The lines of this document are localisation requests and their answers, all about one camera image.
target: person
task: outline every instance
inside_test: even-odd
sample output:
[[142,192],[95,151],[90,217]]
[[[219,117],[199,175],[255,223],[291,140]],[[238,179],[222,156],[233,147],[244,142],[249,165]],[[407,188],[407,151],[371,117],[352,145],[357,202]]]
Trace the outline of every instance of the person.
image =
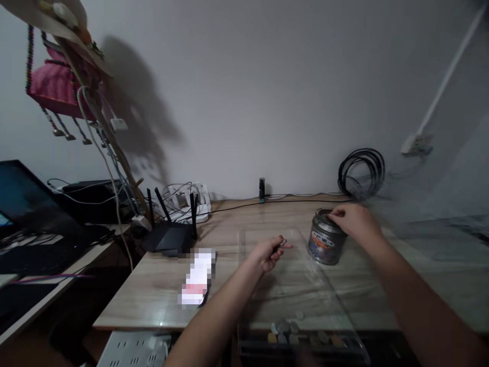
[[[369,255],[418,360],[425,367],[487,366],[485,343],[426,284],[382,234],[370,211],[359,204],[336,207],[329,218]],[[291,246],[282,238],[257,244],[245,262],[182,332],[166,367],[210,366],[220,356],[264,273]]]

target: wall socket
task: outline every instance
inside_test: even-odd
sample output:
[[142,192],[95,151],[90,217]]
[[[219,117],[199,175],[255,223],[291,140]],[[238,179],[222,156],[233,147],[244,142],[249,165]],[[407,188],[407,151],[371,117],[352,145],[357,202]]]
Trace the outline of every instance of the wall socket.
[[127,130],[127,129],[129,129],[127,127],[126,122],[123,119],[120,119],[120,118],[113,118],[111,120],[111,125],[112,125],[112,128],[114,129],[115,132],[118,131],[118,130]]
[[425,153],[431,141],[433,134],[422,133],[409,135],[401,147],[402,154]]

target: metal tin can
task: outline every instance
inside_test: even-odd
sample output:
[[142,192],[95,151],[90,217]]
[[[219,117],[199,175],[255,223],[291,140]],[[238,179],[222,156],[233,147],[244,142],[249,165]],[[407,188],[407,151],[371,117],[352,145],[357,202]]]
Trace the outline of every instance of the metal tin can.
[[325,265],[336,265],[340,260],[347,234],[327,214],[330,209],[318,209],[312,219],[307,248],[311,257]]

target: smartphone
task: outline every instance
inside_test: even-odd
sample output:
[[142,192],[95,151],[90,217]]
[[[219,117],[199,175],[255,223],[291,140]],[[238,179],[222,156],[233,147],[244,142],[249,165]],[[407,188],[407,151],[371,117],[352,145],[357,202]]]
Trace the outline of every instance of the smartphone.
[[197,308],[205,304],[214,277],[215,260],[214,249],[195,249],[190,271],[178,295],[178,301],[182,306]]

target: tangled wires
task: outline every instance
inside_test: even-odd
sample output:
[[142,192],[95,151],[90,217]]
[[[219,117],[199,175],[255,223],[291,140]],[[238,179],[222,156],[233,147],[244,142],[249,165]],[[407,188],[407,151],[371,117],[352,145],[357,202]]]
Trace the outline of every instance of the tangled wires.
[[[357,163],[365,164],[370,172],[368,188],[364,188],[364,185],[360,184],[357,179],[348,174],[350,169]],[[384,183],[385,172],[386,165],[382,154],[375,149],[357,149],[341,162],[340,168],[338,169],[338,187],[344,195],[350,198],[365,200],[374,196],[380,190]],[[347,178],[356,184],[358,190],[351,192],[346,187]]]

